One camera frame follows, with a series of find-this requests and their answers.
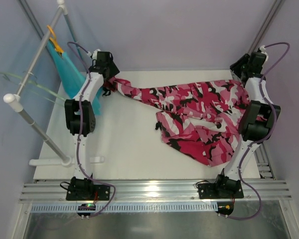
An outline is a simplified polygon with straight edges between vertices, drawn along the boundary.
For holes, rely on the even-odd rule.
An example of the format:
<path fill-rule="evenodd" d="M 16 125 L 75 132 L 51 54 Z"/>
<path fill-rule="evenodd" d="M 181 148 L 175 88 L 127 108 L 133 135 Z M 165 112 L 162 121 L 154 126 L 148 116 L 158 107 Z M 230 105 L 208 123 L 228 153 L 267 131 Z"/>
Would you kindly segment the pink camouflage trousers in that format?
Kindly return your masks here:
<path fill-rule="evenodd" d="M 238 125 L 250 102 L 242 83 L 235 80 L 136 88 L 128 80 L 112 78 L 103 89 L 106 96 L 119 92 L 157 108 L 162 142 L 210 167 L 232 159 Z"/>

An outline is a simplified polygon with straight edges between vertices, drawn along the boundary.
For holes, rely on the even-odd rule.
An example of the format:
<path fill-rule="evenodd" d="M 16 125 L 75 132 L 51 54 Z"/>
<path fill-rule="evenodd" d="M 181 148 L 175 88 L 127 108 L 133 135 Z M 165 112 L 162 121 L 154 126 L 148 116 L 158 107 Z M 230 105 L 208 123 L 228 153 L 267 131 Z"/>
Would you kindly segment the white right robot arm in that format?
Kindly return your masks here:
<path fill-rule="evenodd" d="M 217 184 L 236 187 L 242 181 L 241 176 L 250 157 L 270 137 L 281 112 L 280 106 L 274 105 L 270 100 L 265 75 L 262 74 L 267 58 L 265 50 L 258 49 L 245 54 L 230 66 L 230 70 L 239 77 L 248 93 L 250 103 L 239 122 L 238 146 L 229 164 L 217 176 Z"/>

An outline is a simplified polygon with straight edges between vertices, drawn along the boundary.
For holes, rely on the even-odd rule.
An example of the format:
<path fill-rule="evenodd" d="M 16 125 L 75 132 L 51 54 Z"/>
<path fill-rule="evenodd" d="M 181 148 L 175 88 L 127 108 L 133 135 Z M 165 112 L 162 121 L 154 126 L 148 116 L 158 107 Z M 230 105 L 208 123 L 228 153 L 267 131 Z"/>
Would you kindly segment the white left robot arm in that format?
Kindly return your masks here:
<path fill-rule="evenodd" d="M 74 98 L 66 100 L 66 126 L 74 139 L 75 169 L 74 177 L 92 181 L 93 172 L 88 153 L 88 139 L 96 127 L 92 102 L 104 83 L 119 73 L 111 52 L 95 50 L 92 65 L 87 69 L 86 79 Z"/>

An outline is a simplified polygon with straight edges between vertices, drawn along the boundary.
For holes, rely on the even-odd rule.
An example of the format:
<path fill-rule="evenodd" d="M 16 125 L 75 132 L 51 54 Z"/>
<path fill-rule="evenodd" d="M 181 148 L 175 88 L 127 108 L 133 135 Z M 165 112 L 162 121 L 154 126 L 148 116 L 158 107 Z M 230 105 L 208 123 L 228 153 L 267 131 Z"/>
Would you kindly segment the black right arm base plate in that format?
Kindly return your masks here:
<path fill-rule="evenodd" d="M 244 198 L 240 180 L 232 180 L 222 174 L 214 182 L 207 180 L 195 184 L 200 199 L 242 199 Z"/>

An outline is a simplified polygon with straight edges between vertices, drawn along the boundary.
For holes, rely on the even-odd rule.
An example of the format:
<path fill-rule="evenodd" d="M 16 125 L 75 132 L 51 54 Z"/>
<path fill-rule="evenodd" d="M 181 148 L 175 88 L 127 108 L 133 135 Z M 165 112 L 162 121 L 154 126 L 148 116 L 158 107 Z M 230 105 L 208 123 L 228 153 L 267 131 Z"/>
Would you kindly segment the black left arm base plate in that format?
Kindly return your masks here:
<path fill-rule="evenodd" d="M 66 189 L 67 201 L 108 201 L 110 199 L 110 186 L 94 184 L 89 179 L 73 177 Z"/>

